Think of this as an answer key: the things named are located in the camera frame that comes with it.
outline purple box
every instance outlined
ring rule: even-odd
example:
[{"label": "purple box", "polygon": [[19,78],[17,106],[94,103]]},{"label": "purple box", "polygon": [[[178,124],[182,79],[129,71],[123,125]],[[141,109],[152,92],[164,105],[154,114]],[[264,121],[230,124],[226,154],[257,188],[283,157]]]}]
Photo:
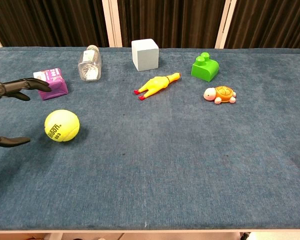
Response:
[{"label": "purple box", "polygon": [[61,75],[60,68],[54,68],[33,73],[33,77],[49,83],[51,92],[38,91],[42,100],[53,99],[68,94],[68,88]]}]

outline rubber chicken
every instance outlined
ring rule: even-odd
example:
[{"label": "rubber chicken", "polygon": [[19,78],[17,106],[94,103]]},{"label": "rubber chicken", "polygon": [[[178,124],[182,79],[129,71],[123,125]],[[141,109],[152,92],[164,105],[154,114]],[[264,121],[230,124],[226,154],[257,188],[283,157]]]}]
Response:
[{"label": "rubber chicken", "polygon": [[181,77],[181,73],[176,72],[172,75],[168,76],[155,76],[151,78],[149,81],[146,82],[140,89],[134,90],[133,92],[138,95],[146,90],[148,90],[144,95],[139,96],[140,100],[144,100],[147,97],[155,94],[156,92],[160,91],[161,89],[165,89],[168,87],[170,83],[173,81],[177,81]]}]

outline curtain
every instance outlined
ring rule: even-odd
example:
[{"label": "curtain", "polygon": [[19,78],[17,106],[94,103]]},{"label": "curtain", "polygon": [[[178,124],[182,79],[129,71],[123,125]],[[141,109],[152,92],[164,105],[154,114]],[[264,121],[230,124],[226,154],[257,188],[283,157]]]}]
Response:
[{"label": "curtain", "polygon": [[214,48],[225,0],[117,0],[123,47]]},{"label": "curtain", "polygon": [[237,0],[224,48],[300,48],[300,0]]},{"label": "curtain", "polygon": [[4,47],[108,47],[101,0],[0,0]]}]

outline green toy block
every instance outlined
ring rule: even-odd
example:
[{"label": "green toy block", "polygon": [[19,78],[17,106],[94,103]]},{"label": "green toy block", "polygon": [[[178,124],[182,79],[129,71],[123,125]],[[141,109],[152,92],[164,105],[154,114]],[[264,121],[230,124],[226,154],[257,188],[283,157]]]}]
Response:
[{"label": "green toy block", "polygon": [[191,76],[210,82],[218,73],[219,64],[217,61],[210,59],[207,52],[197,56],[192,64]]}]

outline toy turtle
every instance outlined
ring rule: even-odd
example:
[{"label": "toy turtle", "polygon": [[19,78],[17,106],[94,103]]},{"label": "toy turtle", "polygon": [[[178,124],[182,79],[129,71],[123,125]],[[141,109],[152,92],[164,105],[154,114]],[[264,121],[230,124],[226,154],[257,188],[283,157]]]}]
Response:
[{"label": "toy turtle", "polygon": [[210,87],[204,91],[203,97],[205,100],[213,101],[215,104],[236,102],[236,93],[228,86]]}]

